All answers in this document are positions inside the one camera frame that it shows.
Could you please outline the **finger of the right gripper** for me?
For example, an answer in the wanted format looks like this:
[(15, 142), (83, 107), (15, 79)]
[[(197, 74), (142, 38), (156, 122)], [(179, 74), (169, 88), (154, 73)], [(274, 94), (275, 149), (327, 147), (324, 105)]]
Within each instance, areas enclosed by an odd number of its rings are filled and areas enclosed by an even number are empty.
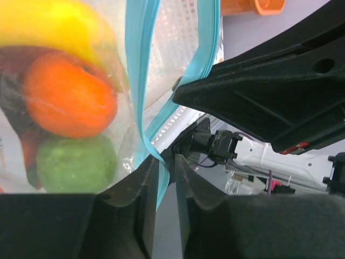
[(177, 104), (211, 114), (277, 153), (344, 139), (344, 17), (308, 16), (180, 86)]

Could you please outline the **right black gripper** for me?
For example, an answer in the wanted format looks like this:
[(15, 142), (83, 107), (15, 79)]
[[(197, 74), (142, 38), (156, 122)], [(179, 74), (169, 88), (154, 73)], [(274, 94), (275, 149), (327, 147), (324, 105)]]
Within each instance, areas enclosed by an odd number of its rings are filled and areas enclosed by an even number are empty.
[(316, 24), (342, 24), (344, 23), (344, 1), (331, 0), (310, 17)]

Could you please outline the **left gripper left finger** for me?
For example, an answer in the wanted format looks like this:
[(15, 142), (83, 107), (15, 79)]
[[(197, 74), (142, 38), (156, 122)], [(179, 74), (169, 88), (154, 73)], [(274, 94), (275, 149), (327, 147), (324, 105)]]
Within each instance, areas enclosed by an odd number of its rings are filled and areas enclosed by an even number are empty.
[(151, 258), (159, 162), (101, 194), (1, 195), (1, 258)]

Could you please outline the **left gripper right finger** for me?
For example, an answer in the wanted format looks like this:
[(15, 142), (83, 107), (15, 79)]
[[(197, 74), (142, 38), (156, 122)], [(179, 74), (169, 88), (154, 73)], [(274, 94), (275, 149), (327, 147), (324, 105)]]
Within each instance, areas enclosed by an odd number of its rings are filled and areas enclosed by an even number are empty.
[(344, 198), (227, 195), (182, 155), (175, 176), (184, 258), (344, 258)]

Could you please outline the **large green custard apple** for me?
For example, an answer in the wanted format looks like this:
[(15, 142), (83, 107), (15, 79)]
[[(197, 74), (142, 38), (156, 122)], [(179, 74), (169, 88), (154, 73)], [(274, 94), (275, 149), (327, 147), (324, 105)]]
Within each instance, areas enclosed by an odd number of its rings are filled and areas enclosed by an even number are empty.
[(38, 149), (37, 176), (49, 193), (100, 193), (112, 183), (117, 154), (104, 135), (70, 139), (52, 135)]

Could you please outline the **orange fruit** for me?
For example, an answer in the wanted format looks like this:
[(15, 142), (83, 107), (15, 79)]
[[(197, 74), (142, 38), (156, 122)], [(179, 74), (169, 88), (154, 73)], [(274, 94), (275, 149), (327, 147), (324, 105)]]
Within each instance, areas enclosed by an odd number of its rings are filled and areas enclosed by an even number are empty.
[(34, 60), (22, 93), (29, 115), (41, 128), (69, 138), (100, 134), (118, 112), (117, 92), (103, 71), (63, 52)]

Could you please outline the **clear zip top bag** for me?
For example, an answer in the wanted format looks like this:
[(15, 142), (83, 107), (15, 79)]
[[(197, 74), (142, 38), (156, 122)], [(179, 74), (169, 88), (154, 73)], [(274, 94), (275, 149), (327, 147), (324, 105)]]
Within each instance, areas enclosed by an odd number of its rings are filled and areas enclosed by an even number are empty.
[(37, 152), (48, 137), (64, 136), (41, 128), (31, 118), (22, 91), (29, 66), (50, 52), (63, 52), (97, 67), (117, 92), (116, 117), (98, 134), (112, 142), (117, 154), (115, 177), (107, 189), (135, 171), (146, 157), (161, 156), (144, 128), (151, 47), (161, 1), (82, 2), (94, 8), (115, 34), (118, 52), (105, 54), (102, 65), (49, 47), (1, 46), (1, 193), (49, 193), (37, 176)]

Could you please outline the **yellow banana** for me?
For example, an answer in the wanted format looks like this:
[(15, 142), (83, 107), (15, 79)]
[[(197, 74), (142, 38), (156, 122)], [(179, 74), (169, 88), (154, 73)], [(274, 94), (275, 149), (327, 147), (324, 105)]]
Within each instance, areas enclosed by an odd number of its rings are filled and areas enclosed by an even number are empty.
[(1, 46), (16, 45), (65, 51), (98, 66), (118, 52), (111, 27), (82, 1), (1, 1)]

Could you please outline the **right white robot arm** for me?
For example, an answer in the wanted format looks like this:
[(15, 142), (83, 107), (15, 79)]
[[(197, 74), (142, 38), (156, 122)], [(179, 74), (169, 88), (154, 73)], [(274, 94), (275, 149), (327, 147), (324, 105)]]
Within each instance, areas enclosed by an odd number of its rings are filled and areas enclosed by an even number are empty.
[(344, 159), (314, 155), (344, 140), (344, 1), (308, 17), (247, 52), (182, 84), (173, 101), (245, 132), (215, 136), (210, 157), (273, 171), (294, 185), (326, 190)]

